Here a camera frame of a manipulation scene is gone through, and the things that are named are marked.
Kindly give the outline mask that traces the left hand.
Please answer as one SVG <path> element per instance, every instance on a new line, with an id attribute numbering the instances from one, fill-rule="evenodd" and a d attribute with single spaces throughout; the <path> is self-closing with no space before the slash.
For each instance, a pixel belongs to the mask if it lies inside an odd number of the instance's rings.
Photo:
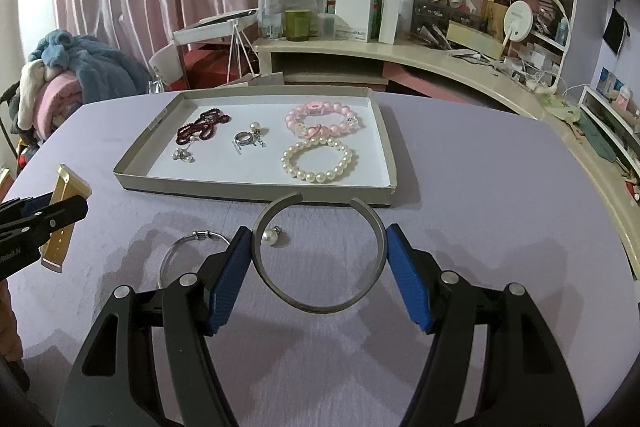
<path id="1" fill-rule="evenodd" d="M 23 346 L 17 334 L 17 321 L 6 280 L 0 282 L 0 353 L 8 362 L 23 358 Z"/>

